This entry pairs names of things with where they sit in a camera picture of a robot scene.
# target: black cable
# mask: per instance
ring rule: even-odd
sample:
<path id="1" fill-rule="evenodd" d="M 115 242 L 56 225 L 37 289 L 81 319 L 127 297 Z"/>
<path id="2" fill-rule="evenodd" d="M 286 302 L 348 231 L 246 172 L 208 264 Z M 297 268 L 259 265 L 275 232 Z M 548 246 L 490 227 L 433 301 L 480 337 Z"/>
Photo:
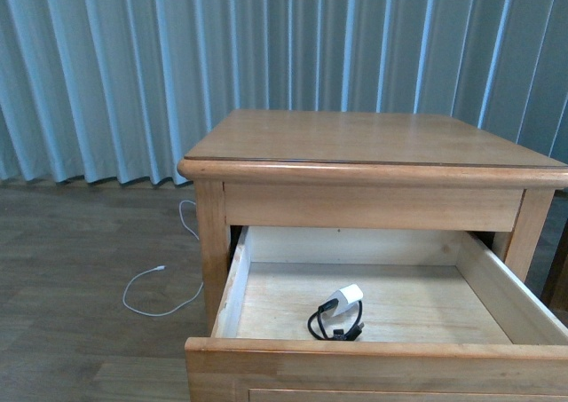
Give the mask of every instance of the black cable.
<path id="1" fill-rule="evenodd" d="M 311 317 L 308 319 L 308 330 L 310 331 L 310 334 L 313 335 L 313 337 L 315 339 L 317 339 L 317 340 L 336 340 L 336 341 L 352 342 L 361 334 L 365 324 L 363 324 L 363 323 L 359 324 L 359 322 L 361 321 L 361 317 L 363 316 L 363 302 L 361 302 L 359 300 L 359 312 L 357 313 L 357 318 L 355 319 L 355 322 L 353 323 L 351 328 L 349 328 L 349 331 L 344 333 L 342 329 L 335 329 L 332 337 L 329 337 L 327 335 L 326 329 L 323 326 L 323 321 L 321 320 L 321 314 L 324 311 L 329 311 L 329 310 L 333 309 L 334 307 L 337 306 L 338 303 L 339 302 L 336 298 L 334 298 L 333 300 L 329 300 L 328 302 L 323 303 L 320 307 L 318 307 L 318 310 L 316 312 L 314 312 L 311 315 Z M 319 331 L 321 332 L 321 335 L 318 335 L 312 328 L 312 322 L 316 318 L 318 319 Z"/>

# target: wooden floor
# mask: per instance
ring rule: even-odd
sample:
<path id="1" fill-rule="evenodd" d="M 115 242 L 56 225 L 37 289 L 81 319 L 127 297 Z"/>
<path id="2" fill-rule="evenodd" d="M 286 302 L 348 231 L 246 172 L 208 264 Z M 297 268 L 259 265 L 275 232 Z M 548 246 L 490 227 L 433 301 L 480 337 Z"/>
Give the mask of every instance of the wooden floor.
<path id="1" fill-rule="evenodd" d="M 184 342 L 206 335 L 199 245 L 179 222 L 191 186 L 0 185 L 0 401 L 188 400 Z M 555 198 L 528 284 L 540 293 L 568 199 Z M 194 210 L 186 221 L 196 226 Z"/>

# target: table leg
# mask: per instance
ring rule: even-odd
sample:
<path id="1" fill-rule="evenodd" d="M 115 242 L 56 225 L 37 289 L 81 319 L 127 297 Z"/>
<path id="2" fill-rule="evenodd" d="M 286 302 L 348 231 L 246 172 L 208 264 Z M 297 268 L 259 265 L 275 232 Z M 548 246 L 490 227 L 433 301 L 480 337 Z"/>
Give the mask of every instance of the table leg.
<path id="1" fill-rule="evenodd" d="M 225 223 L 225 193 L 223 182 L 220 181 L 196 181 L 194 186 L 205 308 L 211 331 L 229 268 L 229 228 Z"/>
<path id="2" fill-rule="evenodd" d="M 495 234 L 493 251 L 522 281 L 529 272 L 553 196 L 551 189 L 525 190 L 513 231 Z"/>

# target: drawer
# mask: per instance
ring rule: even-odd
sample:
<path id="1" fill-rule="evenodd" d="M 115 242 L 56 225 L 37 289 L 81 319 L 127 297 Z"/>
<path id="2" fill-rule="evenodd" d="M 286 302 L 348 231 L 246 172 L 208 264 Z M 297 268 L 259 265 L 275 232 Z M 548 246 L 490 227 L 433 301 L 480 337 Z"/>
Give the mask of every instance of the drawer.
<path id="1" fill-rule="evenodd" d="M 363 333 L 315 341 L 307 319 L 351 283 Z M 193 402 L 568 400 L 568 330 L 465 232 L 244 228 L 185 351 Z"/>

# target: tabletop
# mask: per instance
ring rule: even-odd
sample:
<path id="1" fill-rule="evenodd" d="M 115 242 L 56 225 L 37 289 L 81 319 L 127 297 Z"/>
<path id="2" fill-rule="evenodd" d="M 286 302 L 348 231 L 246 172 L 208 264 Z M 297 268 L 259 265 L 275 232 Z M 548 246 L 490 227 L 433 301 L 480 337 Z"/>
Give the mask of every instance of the tabletop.
<path id="1" fill-rule="evenodd" d="M 186 159 L 565 168 L 435 114 L 235 110 Z"/>

